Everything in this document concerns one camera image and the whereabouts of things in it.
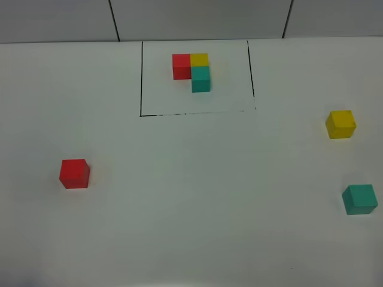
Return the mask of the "green template block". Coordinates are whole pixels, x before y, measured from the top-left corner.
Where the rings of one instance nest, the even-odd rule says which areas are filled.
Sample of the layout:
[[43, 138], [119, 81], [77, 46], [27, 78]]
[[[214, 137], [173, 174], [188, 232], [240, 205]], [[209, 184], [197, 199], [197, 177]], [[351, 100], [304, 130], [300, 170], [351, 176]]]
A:
[[211, 74], [209, 66], [193, 66], [191, 68], [191, 90], [193, 93], [211, 91]]

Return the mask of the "red template block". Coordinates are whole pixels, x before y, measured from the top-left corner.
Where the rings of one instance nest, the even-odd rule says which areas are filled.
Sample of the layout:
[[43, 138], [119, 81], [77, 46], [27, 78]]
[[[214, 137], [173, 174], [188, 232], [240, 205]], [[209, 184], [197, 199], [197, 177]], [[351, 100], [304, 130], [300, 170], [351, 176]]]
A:
[[172, 70], [174, 80], [190, 80], [192, 77], [190, 54], [173, 54]]

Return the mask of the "yellow template block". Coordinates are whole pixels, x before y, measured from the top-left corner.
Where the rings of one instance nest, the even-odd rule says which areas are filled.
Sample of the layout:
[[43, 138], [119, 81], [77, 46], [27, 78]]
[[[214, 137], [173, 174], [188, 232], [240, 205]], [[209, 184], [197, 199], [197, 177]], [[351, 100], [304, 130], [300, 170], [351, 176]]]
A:
[[192, 53], [190, 54], [191, 67], [209, 66], [208, 53]]

